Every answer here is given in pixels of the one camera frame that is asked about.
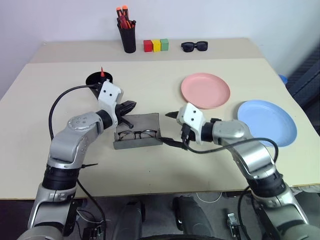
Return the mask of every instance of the blue plate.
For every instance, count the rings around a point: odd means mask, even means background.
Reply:
[[[247,124],[252,136],[271,139],[279,147],[292,144],[297,137],[297,127],[290,115],[268,101],[246,101],[238,109],[238,119]],[[269,142],[263,144],[272,147]]]

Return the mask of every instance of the white cable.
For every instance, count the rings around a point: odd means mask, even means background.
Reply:
[[[205,200],[202,200],[202,199],[199,197],[198,193],[196,193],[196,197],[197,197],[201,202],[204,202],[204,203],[206,203],[206,204],[213,204],[213,203],[218,202],[219,199],[221,198],[221,196],[222,196],[222,192],[220,193],[220,195],[217,197],[216,200],[214,200],[214,201],[205,201]]]
[[[81,213],[78,211],[78,209],[76,210],[76,212],[78,213],[78,215],[80,216],[80,218],[82,218],[83,220],[85,220],[88,223],[92,223],[92,224],[101,224],[103,222],[103,220],[101,221],[90,221],[88,219],[86,219],[83,215],[81,215]]]

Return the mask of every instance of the beige tabletop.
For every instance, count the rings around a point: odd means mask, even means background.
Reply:
[[[52,103],[66,89],[85,84],[101,66],[124,90],[122,100],[137,102],[131,114],[159,113],[161,135],[176,140],[181,126],[165,113],[186,103],[180,85],[190,74],[211,73],[230,87],[227,103],[203,111],[207,120],[236,118],[238,107],[248,100],[277,104],[297,126],[296,140],[279,148],[279,172],[290,186],[319,184],[320,138],[258,48],[245,38],[212,39],[207,52],[184,53],[181,42],[185,40],[170,40],[168,52],[149,53],[138,42],[133,54],[124,53],[118,41],[42,46],[0,101],[0,198],[35,197],[49,153]],[[61,131],[73,116],[98,110],[89,89],[68,93],[56,106],[53,131]],[[247,185],[227,150],[198,155],[165,144],[115,150],[113,132],[105,130],[87,151],[85,164],[99,165],[80,171],[81,183],[94,196],[232,191]],[[191,146],[217,147],[213,143]],[[78,189],[77,196],[85,194]]]

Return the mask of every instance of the white wall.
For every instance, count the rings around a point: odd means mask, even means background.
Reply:
[[[320,40],[320,0],[2,0],[0,98],[42,42],[119,39],[122,4],[137,39],[249,37],[284,75]]]

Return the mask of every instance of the eyeglasses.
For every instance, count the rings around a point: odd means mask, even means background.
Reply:
[[[187,41],[181,43],[181,47],[183,48],[183,51],[186,53],[192,52],[195,48],[199,51],[207,51],[208,49],[208,42],[207,41],[198,41],[197,43],[194,43],[192,41]]]
[[[139,134],[140,139],[147,139],[147,138],[155,138],[157,131],[156,130],[144,130],[144,131],[122,131],[118,132],[119,141],[121,140],[135,140],[137,139],[137,134]]]

